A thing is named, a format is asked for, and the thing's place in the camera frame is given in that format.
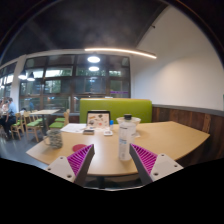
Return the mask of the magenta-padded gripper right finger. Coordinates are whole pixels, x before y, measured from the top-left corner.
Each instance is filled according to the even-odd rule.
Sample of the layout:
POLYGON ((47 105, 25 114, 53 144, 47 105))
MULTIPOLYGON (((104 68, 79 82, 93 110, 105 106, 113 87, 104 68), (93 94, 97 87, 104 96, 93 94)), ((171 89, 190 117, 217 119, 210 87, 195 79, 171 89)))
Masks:
POLYGON ((155 154, 135 144, 130 145, 129 152, 143 185, 150 184, 182 169, 181 165, 164 153, 155 154))

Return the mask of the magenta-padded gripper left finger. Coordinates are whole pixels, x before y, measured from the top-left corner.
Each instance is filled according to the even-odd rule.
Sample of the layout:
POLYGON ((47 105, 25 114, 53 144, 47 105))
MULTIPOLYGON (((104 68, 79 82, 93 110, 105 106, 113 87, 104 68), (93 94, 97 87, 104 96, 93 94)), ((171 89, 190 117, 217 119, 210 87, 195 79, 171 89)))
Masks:
POLYGON ((76 185, 83 186, 94 154, 94 145, 91 144, 68 157, 59 156, 46 170, 76 185))

